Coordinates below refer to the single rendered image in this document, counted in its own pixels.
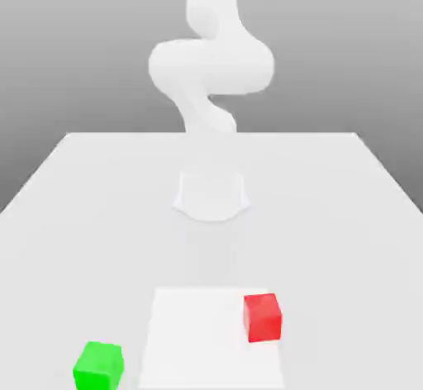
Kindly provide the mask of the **small red cube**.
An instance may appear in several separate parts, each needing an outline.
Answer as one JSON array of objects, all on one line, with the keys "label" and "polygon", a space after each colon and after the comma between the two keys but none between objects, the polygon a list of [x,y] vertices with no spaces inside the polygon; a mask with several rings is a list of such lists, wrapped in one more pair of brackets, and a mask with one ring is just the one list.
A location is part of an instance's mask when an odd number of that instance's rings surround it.
[{"label": "small red cube", "polygon": [[283,314],[274,293],[244,296],[243,322],[249,343],[280,340]]}]

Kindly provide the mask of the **small green cube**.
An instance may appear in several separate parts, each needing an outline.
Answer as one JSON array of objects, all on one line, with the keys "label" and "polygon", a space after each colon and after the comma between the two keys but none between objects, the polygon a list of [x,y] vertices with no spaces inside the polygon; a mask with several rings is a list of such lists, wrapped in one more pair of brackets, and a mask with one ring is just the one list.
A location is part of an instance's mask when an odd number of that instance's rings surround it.
[{"label": "small green cube", "polygon": [[124,372],[120,345],[89,341],[73,367],[77,390],[117,390]]}]

